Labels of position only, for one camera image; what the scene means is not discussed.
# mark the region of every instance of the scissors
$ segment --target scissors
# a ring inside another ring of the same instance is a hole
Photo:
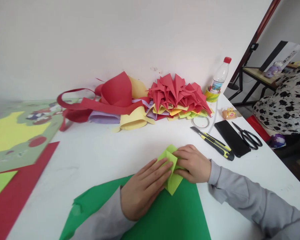
[[[259,147],[262,147],[262,142],[260,141],[259,138],[257,138],[256,135],[254,135],[253,133],[251,132],[248,132],[247,130],[242,130],[241,128],[239,128],[239,126],[237,124],[235,124],[233,122],[233,125],[240,131],[240,134],[241,134],[241,137],[242,137],[242,140],[244,141],[244,143],[246,145],[248,145],[248,147],[250,147],[251,149],[254,149],[254,150],[258,150],[258,146]]]

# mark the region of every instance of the plastic bottle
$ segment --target plastic bottle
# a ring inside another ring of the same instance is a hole
[[[222,84],[227,78],[230,62],[231,62],[230,57],[224,58],[222,65],[219,67],[217,73],[213,76],[212,83],[208,88],[209,92],[214,94],[218,94],[220,92]]]

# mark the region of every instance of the person's right hand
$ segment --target person's right hand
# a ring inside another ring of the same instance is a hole
[[[178,148],[173,153],[178,158],[177,165],[185,168],[176,169],[174,173],[179,174],[191,183],[208,182],[211,173],[211,162],[193,145]]]

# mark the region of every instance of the bottle cap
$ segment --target bottle cap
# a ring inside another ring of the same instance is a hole
[[[225,63],[230,63],[231,60],[232,60],[231,58],[225,57],[224,60],[223,60],[223,62],[225,62]]]

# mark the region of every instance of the gray sleeve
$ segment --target gray sleeve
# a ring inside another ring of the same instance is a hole
[[[298,209],[245,176],[220,167],[212,160],[211,166],[208,183],[213,185],[213,196],[217,201],[227,202],[247,219],[257,223],[269,237],[275,236],[285,228],[287,228],[285,234],[289,235],[294,235],[291,231],[298,231],[296,230],[296,227],[300,226]]]
[[[77,228],[71,240],[118,240],[136,224],[122,213],[120,190]]]

